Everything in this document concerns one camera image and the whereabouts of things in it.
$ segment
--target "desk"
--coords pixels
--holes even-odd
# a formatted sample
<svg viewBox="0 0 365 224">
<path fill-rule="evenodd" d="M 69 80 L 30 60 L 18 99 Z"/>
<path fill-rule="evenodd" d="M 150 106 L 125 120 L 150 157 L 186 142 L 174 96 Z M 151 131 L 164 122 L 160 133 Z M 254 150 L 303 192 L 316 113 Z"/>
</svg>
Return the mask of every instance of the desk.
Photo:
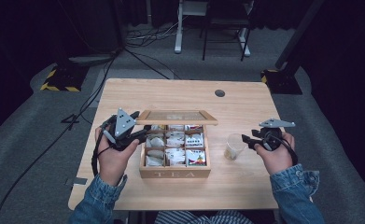
<svg viewBox="0 0 365 224">
<path fill-rule="evenodd" d="M 182 33 L 183 33 L 183 15 L 186 16 L 205 16 L 206 11 L 206 2 L 191 2 L 185 0 L 179 0 L 179 7 L 178 7 L 178 28 L 176 30 L 176 39 L 175 39 L 175 53 L 182 52 Z M 251 4 L 246 5 L 246 13 L 249 13 L 253 1 Z M 244 48 L 244 43 L 246 42 L 246 29 L 244 28 L 242 32 L 238 35 L 241 48 Z M 246 52 L 244 54 L 246 57 L 251 55 L 248 46 L 246 46 Z"/>
<path fill-rule="evenodd" d="M 216 90 L 224 90 L 217 97 Z M 110 78 L 101 97 L 77 177 L 93 180 L 91 155 L 94 129 L 121 107 L 128 113 L 145 109 L 206 110 L 218 120 L 207 126 L 211 151 L 208 178 L 143 179 L 139 174 L 141 146 L 126 169 L 129 179 L 116 202 L 118 210 L 275 209 L 269 175 L 255 151 L 243 151 L 236 161 L 223 152 L 230 133 L 250 134 L 259 122 L 279 119 L 267 86 L 261 82 L 191 81 Z M 87 185 L 74 185 L 69 207 L 82 200 Z"/>
</svg>

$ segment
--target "denim sleeve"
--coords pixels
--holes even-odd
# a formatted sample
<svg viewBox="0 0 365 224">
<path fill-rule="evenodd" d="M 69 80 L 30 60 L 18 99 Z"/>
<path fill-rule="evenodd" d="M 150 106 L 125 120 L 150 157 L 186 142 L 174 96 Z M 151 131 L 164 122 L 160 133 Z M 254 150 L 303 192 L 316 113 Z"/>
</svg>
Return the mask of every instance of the denim sleeve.
<svg viewBox="0 0 365 224">
<path fill-rule="evenodd" d="M 97 175 L 86 189 L 68 223 L 113 223 L 112 210 L 127 182 L 125 175 L 117 187 L 106 184 Z"/>
<path fill-rule="evenodd" d="M 318 171 L 304 171 L 297 164 L 270 176 L 273 196 L 287 223 L 325 223 L 322 214 L 310 200 L 319 184 Z"/>
</svg>

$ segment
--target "clear plastic cup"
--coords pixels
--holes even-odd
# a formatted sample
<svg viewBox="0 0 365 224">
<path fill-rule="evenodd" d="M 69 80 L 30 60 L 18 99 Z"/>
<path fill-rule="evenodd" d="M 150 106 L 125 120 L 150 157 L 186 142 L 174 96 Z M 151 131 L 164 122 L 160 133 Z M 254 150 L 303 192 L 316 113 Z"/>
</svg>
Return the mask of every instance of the clear plastic cup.
<svg viewBox="0 0 365 224">
<path fill-rule="evenodd" d="M 224 155 L 231 161 L 235 161 L 238 155 L 240 155 L 240 153 L 248 147 L 248 144 L 243 142 L 243 138 L 240 133 L 230 134 L 226 145 Z"/>
</svg>

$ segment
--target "chair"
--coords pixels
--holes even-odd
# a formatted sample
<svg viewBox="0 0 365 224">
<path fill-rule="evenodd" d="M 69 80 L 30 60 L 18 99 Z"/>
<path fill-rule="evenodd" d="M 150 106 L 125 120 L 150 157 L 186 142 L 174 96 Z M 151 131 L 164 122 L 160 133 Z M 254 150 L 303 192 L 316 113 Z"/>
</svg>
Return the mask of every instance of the chair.
<svg viewBox="0 0 365 224">
<path fill-rule="evenodd" d="M 205 60 L 205 51 L 207 42 L 211 43 L 236 43 L 235 41 L 208 41 L 208 30 L 217 29 L 233 29 L 238 30 L 235 34 L 235 38 L 241 35 L 241 32 L 246 28 L 246 38 L 243 47 L 243 53 L 241 61 L 244 59 L 246 45 L 250 33 L 250 18 L 248 13 L 249 7 L 244 4 L 242 0 L 209 0 L 206 7 L 204 17 L 204 49 L 203 49 L 203 61 Z"/>
</svg>

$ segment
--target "hand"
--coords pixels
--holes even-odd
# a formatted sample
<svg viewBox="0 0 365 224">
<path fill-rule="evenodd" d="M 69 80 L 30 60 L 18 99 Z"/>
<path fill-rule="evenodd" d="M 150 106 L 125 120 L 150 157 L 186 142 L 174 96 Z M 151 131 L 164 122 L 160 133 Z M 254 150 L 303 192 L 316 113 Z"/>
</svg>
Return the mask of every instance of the hand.
<svg viewBox="0 0 365 224">
<path fill-rule="evenodd" d="M 282 137 L 287 140 L 290 147 L 295 150 L 295 138 L 290 133 L 282 133 Z M 269 172 L 269 175 L 281 172 L 292 166 L 292 158 L 284 145 L 281 144 L 281 146 L 274 151 L 268 151 L 259 144 L 255 144 L 254 147 L 258 155 L 263 159 L 264 166 L 266 167 L 267 172 Z"/>
<path fill-rule="evenodd" d="M 95 141 L 97 141 L 100 135 L 101 128 L 95 129 Z M 129 146 L 123 151 L 117 151 L 109 148 L 109 143 L 105 135 L 101 138 L 100 145 L 98 146 L 98 153 L 106 150 L 98 158 L 100 162 L 100 177 L 110 186 L 117 186 L 120 178 L 123 176 L 127 167 L 127 162 L 138 147 L 139 141 L 133 140 Z"/>
</svg>

